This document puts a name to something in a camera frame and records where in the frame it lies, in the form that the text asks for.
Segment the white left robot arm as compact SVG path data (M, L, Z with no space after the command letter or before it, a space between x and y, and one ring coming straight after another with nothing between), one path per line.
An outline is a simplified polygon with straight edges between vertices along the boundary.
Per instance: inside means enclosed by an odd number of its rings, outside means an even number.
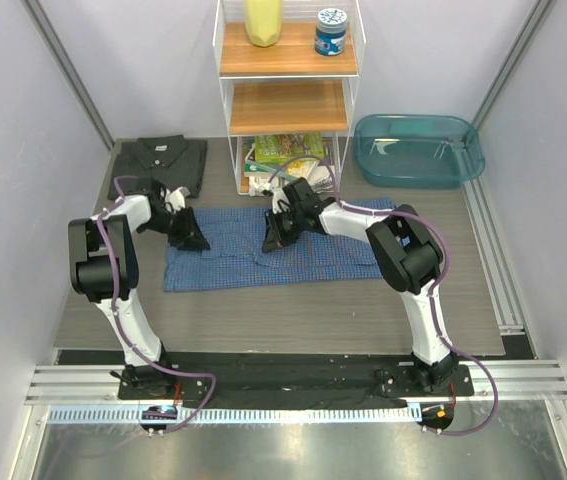
M188 187L132 175L112 184L111 206L68 224L71 285L102 312L120 342L125 363L113 375L123 390L163 399L176 388L176 374L141 305L134 235L156 232L185 251L206 251L210 244L186 205Z

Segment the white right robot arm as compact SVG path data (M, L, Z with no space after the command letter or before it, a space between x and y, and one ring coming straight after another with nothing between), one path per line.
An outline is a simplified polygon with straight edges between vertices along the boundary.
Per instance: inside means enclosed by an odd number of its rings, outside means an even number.
M444 251L416 211L407 204L379 210L323 199L304 178L283 187L267 185L264 194L271 199L264 253L296 243L304 232L346 237L371 248L382 278L400 295L407 314L416 386L428 395L446 388L458 355L439 297Z

